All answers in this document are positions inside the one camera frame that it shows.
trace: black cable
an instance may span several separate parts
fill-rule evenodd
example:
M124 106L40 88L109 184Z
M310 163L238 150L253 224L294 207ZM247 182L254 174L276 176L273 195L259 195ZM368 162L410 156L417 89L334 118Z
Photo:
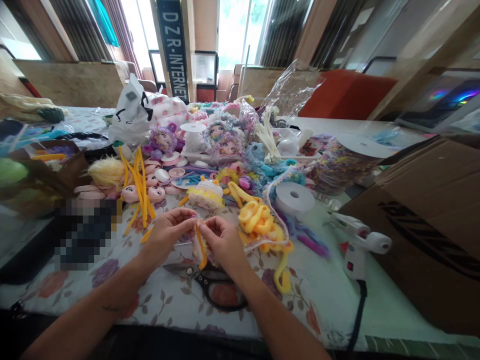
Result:
M365 280L357 280L360 285L360 302L358 303L358 309L356 311L355 323L353 324L353 332L351 333L350 341L346 347L347 352L353 351L357 339L359 337L360 324L362 323L362 314L364 313L365 299L367 298L367 283Z

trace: tablecloth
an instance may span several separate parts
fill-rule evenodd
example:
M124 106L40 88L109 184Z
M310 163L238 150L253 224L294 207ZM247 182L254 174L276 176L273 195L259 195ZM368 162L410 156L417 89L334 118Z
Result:
M72 125L74 131L100 134L106 134L108 130L102 116L114 111L101 109L95 114L95 108L68 107L68 110L70 113L65 123ZM155 206L156 213L162 214L177 207L183 196L167 195L163 202ZM349 200L345 194L336 198L343 203ZM204 218L213 215L197 207L194 209ZM129 234L124 236L125 227L134 211L135 205L123 211L117 231L112 232L109 244L88 270L58 270L52 258L23 291L20 298L24 309L27 312L59 316L129 262L139 252L143 234L153 226L149 217L148 226L144 229L138 217ZM237 214L238 208L226 207L218 215L237 222ZM293 239L295 251L288 261L291 294L282 295L275 288L273 273L280 261L276 253L263 253L255 249L247 257L257 275L326 348L344 349L353 328L359 290L343 272L338 244L346 239L329 225L324 225L328 217L325 205L317 200L315 208L302 219L327 243L331 259L318 257ZM166 264L192 261L191 245L183 245L175 247ZM367 269L368 298L355 347L357 351L431 359L480 359L478 338L445 334L434 328L422 318L372 256L368 256ZM5 287L0 288L0 295ZM229 286L220 286L212 296L220 301L228 301L233 298L234 291ZM247 309L220 312L205 300L198 284L175 277L162 268L156 269L139 289L134 303L119 323L172 327L238 338L258 339L262 336L252 313Z

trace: rainbow light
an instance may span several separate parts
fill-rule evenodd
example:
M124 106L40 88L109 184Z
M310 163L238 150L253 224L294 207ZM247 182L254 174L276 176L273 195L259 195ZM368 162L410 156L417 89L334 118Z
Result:
M457 101L458 101L459 103L462 103L462 101L464 101L466 98L471 98L471 97L474 97L474 96L476 96L476 95L478 95L478 94L480 94L480 90L477 90L477 91L474 91L474 92L469 92L469 93L467 93L467 94L465 94L465 95L460 95L460 97L458 98Z
M443 91L443 90L435 91L430 95L430 100L438 100L445 94L446 94L446 91Z

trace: glue gun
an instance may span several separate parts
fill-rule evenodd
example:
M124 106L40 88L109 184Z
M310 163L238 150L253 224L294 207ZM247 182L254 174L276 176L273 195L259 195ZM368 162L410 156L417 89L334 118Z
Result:
M372 232L363 222L352 216L332 213L330 222L349 236L343 270L353 280L366 280L367 252L385 254L392 246L392 239L379 232Z

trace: blue fabric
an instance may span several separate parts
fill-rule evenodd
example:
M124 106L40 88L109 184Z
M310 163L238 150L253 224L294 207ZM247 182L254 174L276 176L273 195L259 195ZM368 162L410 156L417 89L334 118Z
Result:
M114 28L110 22L109 14L105 9L104 5L100 0L88 0L90 4L91 11L95 17L96 23L100 28L101 35L103 40L107 44L119 47L119 41L117 40L117 35L115 35Z

